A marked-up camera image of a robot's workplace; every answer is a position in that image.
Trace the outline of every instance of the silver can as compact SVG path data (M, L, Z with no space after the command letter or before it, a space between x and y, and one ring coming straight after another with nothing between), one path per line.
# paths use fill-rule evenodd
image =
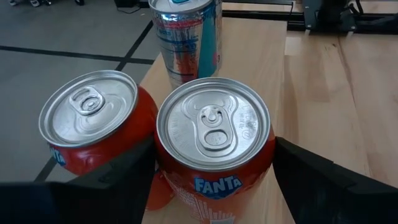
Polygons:
M176 88L218 71L218 0L150 0L160 51Z

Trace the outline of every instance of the can top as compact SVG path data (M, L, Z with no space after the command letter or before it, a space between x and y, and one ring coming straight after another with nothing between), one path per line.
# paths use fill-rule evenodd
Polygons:
M137 85L123 72L82 75L57 90L44 104L39 129L51 144L93 144L118 128L137 103Z
M248 162L265 145L270 116L261 97L227 78L201 78L174 90L156 121L165 150L196 170L222 171Z
M149 0L149 6L158 12L184 13L201 9L211 0Z

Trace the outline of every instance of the floor tile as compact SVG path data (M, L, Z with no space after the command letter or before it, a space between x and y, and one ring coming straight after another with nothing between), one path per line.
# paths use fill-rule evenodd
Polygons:
M134 52L132 57L144 58L155 60L158 54L160 54L160 48L157 43L156 28L152 27L145 39L142 41L138 49Z
M136 83L140 83L151 65L127 63L122 72L128 74Z
M72 174L71 172L67 171L62 166L57 164L45 181L56 181L65 183L69 180L74 179L75 177L77 177L77 175Z
M44 103L73 78L117 62L0 50L0 181L34 180L50 157L38 129Z
M0 2L0 45L125 56L150 21L149 9L118 12L114 1L53 0L51 6Z

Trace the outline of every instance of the aluminum can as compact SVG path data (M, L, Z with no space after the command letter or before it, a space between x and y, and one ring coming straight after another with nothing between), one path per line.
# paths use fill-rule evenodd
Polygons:
M152 97L131 77L103 70L82 75L57 90L40 113L39 129L54 159L83 175L153 138L156 114ZM173 195L160 174L154 182L150 195L164 198L150 196L149 209L166 205Z
M156 126L158 162L192 217L237 223L274 156L261 97L234 80L194 80L166 98Z
M217 73L216 0L150 0L172 88Z

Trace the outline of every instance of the wooden surface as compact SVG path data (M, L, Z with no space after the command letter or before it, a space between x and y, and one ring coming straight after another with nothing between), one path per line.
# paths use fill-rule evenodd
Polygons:
M224 10L242 10L242 11L281 11L290 12L292 6L280 6L271 4L242 4L242 3L223 3ZM294 2L293 12L302 12L300 4Z
M286 23L249 19L223 19L223 66L218 76L233 78L255 89L267 103L272 122L277 123L279 93L283 78ZM144 77L141 85L160 106L171 92L161 56ZM261 190L250 204L243 223L275 223L284 199L269 171ZM143 223L198 223L175 198L166 208L147 212Z
M286 33L284 22L244 19L225 18L223 25L220 76L244 82L263 97L276 135L398 187L396 36L307 36ZM170 93L161 56L141 85L158 106ZM147 212L143 223L198 222L175 199ZM241 223L294 223L272 168Z
M398 39L288 32L277 135L398 187Z

